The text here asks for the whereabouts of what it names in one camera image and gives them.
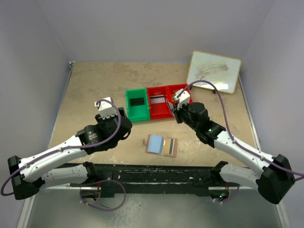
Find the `silver striped card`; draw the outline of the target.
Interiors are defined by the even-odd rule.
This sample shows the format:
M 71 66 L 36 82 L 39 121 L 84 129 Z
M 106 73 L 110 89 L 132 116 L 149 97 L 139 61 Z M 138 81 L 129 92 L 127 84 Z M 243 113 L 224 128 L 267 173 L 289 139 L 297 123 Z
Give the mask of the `silver striped card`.
M 167 101 L 166 103 L 168 105 L 168 108 L 169 108 L 169 111 L 170 111 L 171 115 L 174 116 L 174 111 L 173 111 L 174 106 L 173 106 L 173 104 L 169 101 Z

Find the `gold card from holder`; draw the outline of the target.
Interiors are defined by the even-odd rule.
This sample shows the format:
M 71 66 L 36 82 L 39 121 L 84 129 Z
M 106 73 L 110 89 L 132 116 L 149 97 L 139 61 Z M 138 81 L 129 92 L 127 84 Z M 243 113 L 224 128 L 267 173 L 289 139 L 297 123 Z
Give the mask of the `gold card from holder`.
M 172 156 L 175 151 L 176 141 L 177 140 L 175 138 L 164 138 L 162 154 Z

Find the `pink leather card holder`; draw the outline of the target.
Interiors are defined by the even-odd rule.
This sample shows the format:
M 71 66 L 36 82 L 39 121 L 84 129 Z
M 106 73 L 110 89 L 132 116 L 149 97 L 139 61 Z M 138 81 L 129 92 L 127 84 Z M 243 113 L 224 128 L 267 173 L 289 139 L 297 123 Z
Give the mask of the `pink leather card holder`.
M 155 134 L 149 134 L 147 139 L 143 139 L 142 141 L 143 145 L 145 146 L 145 153 L 175 158 L 177 156 L 177 150 L 178 150 L 178 139 L 176 138 L 177 141 L 175 144 L 174 154 L 170 156 L 170 155 L 162 154 L 164 138 L 167 137 L 155 135 Z

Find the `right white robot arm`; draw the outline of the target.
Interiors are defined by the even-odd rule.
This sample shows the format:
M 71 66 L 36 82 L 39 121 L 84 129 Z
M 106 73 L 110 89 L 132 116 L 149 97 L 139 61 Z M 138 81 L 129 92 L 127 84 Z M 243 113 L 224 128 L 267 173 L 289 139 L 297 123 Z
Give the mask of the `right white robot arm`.
M 210 120 L 204 104 L 176 103 L 171 111 L 177 123 L 189 126 L 202 143 L 221 150 L 246 165 L 243 168 L 224 161 L 217 164 L 213 170 L 223 181 L 255 189 L 272 204 L 278 204 L 294 185 L 295 178 L 285 156 L 280 154 L 274 157 L 229 135 L 225 127 Z

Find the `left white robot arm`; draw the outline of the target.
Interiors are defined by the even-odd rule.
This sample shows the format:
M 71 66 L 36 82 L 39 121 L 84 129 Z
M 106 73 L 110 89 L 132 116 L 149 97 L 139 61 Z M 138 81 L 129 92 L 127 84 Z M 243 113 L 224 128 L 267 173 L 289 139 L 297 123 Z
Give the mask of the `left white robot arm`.
M 95 116 L 97 124 L 88 125 L 65 142 L 40 154 L 27 158 L 12 156 L 8 158 L 9 180 L 16 200 L 29 198 L 48 188 L 64 183 L 84 184 L 95 180 L 97 174 L 93 165 L 60 168 L 61 165 L 94 152 L 115 148 L 120 140 L 131 133 L 132 123 L 124 108 L 118 108 L 119 115 L 103 119 Z

